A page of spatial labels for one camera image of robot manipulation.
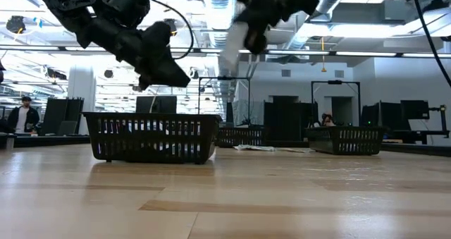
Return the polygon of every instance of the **metal frame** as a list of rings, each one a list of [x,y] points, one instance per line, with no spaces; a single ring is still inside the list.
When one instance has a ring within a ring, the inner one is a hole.
[[[246,77],[199,77],[199,96],[197,98],[197,114],[200,114],[200,90],[201,90],[201,81],[205,80],[226,80],[226,81],[232,81],[232,80],[247,80],[247,99],[249,102],[247,102],[247,118],[250,120],[251,118],[251,79]]]
[[[341,80],[312,81],[311,84],[310,84],[311,114],[312,115],[315,114],[315,110],[314,110],[314,103],[315,103],[314,86],[315,86],[315,83],[326,83],[327,85],[355,84],[357,86],[357,99],[358,99],[358,103],[359,103],[359,125],[360,125],[360,120],[362,119],[362,102],[360,100],[360,82],[356,82],[356,81],[341,81]]]

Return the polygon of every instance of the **table surface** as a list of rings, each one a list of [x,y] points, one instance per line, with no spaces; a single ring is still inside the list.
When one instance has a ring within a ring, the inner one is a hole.
[[[0,152],[0,238],[451,238],[451,159],[217,149],[105,163],[89,145]]]

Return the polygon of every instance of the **basket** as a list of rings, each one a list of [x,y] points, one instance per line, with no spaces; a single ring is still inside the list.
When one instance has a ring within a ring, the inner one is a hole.
[[[217,115],[84,112],[96,159],[204,164],[214,152]]]
[[[385,128],[352,126],[307,129],[309,147],[318,152],[341,155],[373,155],[381,150]]]
[[[264,146],[265,132],[264,128],[219,128],[218,135],[216,136],[216,146]]]

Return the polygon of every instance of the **doorway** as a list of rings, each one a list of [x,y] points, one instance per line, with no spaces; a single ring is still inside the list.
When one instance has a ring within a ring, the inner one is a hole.
[[[331,97],[332,116],[338,125],[352,125],[352,97]]]

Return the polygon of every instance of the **ceiling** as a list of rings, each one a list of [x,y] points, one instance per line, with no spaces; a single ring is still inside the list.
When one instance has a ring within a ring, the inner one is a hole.
[[[65,30],[49,12],[42,0],[0,0],[0,44],[15,46],[74,46],[78,47],[74,34]],[[160,0],[178,9],[189,21],[194,32],[194,47],[223,48],[226,31],[233,16],[242,9],[235,0]],[[421,0],[428,4],[431,0]],[[424,34],[419,28],[411,0],[341,0],[331,11],[328,21],[314,19],[304,21],[305,14],[294,14],[288,22],[279,23],[268,31],[269,47],[272,49],[293,49],[293,40],[299,49],[339,51],[428,51]],[[24,16],[26,31],[17,35],[6,29],[11,16]],[[428,16],[431,32],[436,41],[451,35],[451,12],[441,16]],[[171,38],[171,47],[187,48],[190,34],[182,18],[159,4],[151,2],[150,14],[139,28],[145,29],[165,18],[175,19],[178,33]],[[134,111],[137,95],[178,95],[179,110],[195,113],[198,100],[198,80],[192,80],[187,89],[152,87],[144,92],[135,92],[131,85],[137,84],[137,74],[127,63],[119,63],[114,56],[101,51],[69,51],[66,53],[38,51],[0,51],[1,62],[7,69],[0,102],[12,106],[23,93],[34,94],[36,101],[45,102],[48,96],[67,95],[67,82],[55,80],[46,75],[46,69],[69,76],[70,67],[79,60],[89,61],[98,76],[97,108],[101,111]],[[282,59],[281,56],[267,56],[266,63],[278,66],[280,60],[298,63],[337,62],[353,65],[363,58],[303,56]],[[225,74],[218,64],[217,54],[199,54],[178,61],[188,74],[197,71],[199,76],[216,77]],[[113,77],[105,78],[104,71],[112,70]],[[211,81],[201,95],[202,113],[223,114],[224,102],[233,95],[233,82]]]

